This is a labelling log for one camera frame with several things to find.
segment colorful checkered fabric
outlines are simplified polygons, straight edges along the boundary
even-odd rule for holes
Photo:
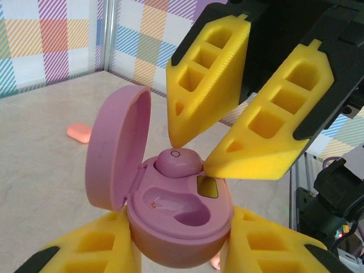
[[[0,0],[0,98],[100,68],[104,0]]]
[[[119,0],[111,71],[166,93],[167,61],[205,6],[212,2],[227,0]],[[223,122],[232,125],[252,99]],[[339,116],[308,151],[321,158],[341,156],[363,141],[364,110],[352,120]]]

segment earbud case lid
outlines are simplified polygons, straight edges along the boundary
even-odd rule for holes
[[[89,202],[120,211],[132,191],[147,144],[150,89],[129,85],[101,106],[90,137],[85,183]]]

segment orange eraser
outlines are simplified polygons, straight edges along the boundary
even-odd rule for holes
[[[74,123],[67,128],[67,134],[82,143],[90,141],[91,132],[92,128],[81,122]]]

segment pink earbud case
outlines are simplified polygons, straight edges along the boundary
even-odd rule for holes
[[[199,155],[171,148],[147,159],[150,89],[130,85],[102,105],[90,137],[86,192],[96,207],[127,201],[131,237],[156,263],[188,268],[207,262],[226,241],[233,203],[224,179],[206,177]]]

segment pink earbud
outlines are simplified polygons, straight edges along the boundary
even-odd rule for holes
[[[159,154],[155,168],[166,177],[182,178],[201,172],[202,160],[190,149],[171,148]]]

